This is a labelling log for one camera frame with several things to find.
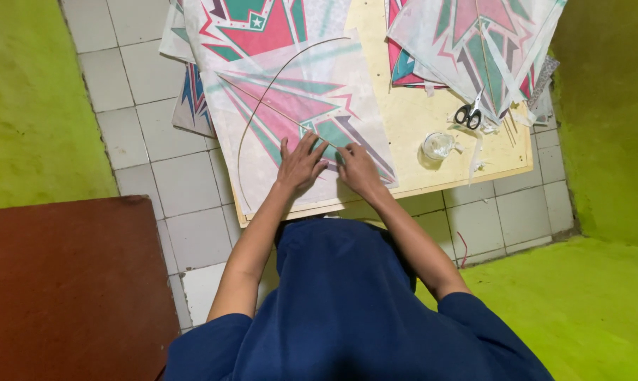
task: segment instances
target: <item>person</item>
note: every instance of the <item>person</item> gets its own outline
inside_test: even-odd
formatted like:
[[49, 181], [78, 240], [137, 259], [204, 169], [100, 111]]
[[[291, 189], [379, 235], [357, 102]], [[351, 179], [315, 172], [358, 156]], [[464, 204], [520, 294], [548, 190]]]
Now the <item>person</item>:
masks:
[[[338, 148], [340, 179], [378, 213], [283, 227], [279, 286], [258, 285], [294, 195], [326, 167], [305, 134], [232, 249], [206, 323], [175, 339], [166, 380], [551, 380], [533, 352], [472, 295], [439, 245], [399, 206], [357, 144]], [[438, 301], [412, 291], [411, 272]]]

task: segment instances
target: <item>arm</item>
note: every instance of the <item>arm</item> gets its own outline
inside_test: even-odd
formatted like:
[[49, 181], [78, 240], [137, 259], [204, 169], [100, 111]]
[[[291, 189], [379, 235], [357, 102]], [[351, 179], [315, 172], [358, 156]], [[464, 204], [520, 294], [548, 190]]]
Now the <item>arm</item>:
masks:
[[441, 247], [416, 223], [380, 181], [366, 149], [357, 144], [338, 148], [344, 165], [340, 178], [378, 213], [408, 263], [437, 301], [462, 291], [471, 293]]
[[289, 153], [288, 138], [282, 139], [282, 162], [277, 180], [232, 249], [206, 322], [231, 313], [249, 317], [255, 314], [258, 284], [270, 257], [274, 233], [281, 217], [293, 194], [312, 186], [326, 167], [326, 162], [319, 159], [329, 144], [323, 142], [312, 152], [316, 140], [317, 135], [307, 133], [293, 153]]

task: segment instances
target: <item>black scissors handle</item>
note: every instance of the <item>black scissors handle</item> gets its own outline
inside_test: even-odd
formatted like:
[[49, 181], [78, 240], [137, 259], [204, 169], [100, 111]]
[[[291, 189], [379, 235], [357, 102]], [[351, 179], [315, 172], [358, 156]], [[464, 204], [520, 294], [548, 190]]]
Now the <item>black scissors handle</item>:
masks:
[[476, 110], [470, 115], [470, 111], [472, 111], [472, 106], [469, 104], [458, 108], [458, 111], [455, 112], [455, 123], [464, 124], [469, 129], [477, 129], [479, 124], [482, 123], [482, 113]]

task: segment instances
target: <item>hand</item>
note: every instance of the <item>hand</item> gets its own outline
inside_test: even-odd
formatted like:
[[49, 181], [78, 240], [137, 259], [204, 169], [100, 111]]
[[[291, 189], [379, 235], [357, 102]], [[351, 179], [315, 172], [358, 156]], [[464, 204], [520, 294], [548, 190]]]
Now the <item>hand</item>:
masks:
[[321, 160], [329, 143], [319, 144], [314, 152], [312, 146], [317, 141], [317, 135], [306, 133], [293, 152], [287, 148], [288, 138], [281, 139], [281, 165], [277, 174], [277, 183], [295, 192], [307, 189], [314, 184], [317, 176], [327, 167], [328, 161]]
[[340, 179], [369, 204], [375, 199], [390, 192], [380, 181], [378, 169], [366, 149], [357, 143], [338, 147], [343, 157], [343, 164], [338, 166]]

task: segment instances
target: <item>red string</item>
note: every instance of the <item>red string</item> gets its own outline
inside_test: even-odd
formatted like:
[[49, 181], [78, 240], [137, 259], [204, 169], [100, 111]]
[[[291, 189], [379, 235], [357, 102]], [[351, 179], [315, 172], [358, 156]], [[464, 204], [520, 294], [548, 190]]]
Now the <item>red string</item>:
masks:
[[465, 245], [465, 256], [463, 257], [463, 263], [460, 264], [460, 268], [465, 268], [465, 261], [467, 260], [467, 243], [465, 242], [463, 235], [460, 234], [459, 231], [457, 231], [456, 233], [458, 233], [458, 235], [460, 236], [460, 239], [463, 240], [463, 245]]

